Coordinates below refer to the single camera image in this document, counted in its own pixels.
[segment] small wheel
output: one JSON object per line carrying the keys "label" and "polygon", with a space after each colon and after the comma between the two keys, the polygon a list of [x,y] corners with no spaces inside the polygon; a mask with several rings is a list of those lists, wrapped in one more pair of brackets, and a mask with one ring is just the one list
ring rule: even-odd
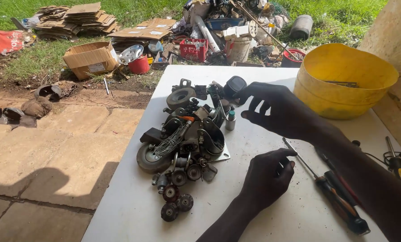
{"label": "small wheel", "polygon": [[187,212],[193,207],[193,197],[190,194],[183,194],[179,196],[177,205],[181,212]]}
{"label": "small wheel", "polygon": [[164,172],[169,166],[171,166],[171,156],[158,158],[154,153],[154,150],[150,149],[149,146],[149,143],[145,143],[140,147],[136,154],[136,162],[138,162],[139,168],[148,174]]}
{"label": "small wheel", "polygon": [[178,217],[179,209],[173,202],[168,202],[163,205],[160,215],[166,222],[172,222]]}
{"label": "small wheel", "polygon": [[176,170],[172,173],[171,182],[175,186],[182,186],[187,183],[187,174],[183,170]]}
{"label": "small wheel", "polygon": [[177,108],[185,108],[187,107],[192,97],[196,97],[196,92],[193,88],[181,88],[172,92],[166,99],[166,103],[168,104],[168,107],[172,110],[175,110]]}
{"label": "small wheel", "polygon": [[167,185],[162,196],[166,202],[175,202],[179,197],[179,189],[175,185]]}
{"label": "small wheel", "polygon": [[190,165],[187,169],[188,179],[195,181],[202,177],[202,168],[198,164]]}

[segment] metal cylinder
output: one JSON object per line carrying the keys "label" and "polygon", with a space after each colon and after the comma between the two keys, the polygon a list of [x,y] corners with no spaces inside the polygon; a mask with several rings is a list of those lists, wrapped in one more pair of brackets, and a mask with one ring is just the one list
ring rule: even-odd
{"label": "metal cylinder", "polygon": [[235,124],[236,124],[235,111],[230,111],[229,114],[226,116],[225,128],[229,131],[232,131],[235,129]]}

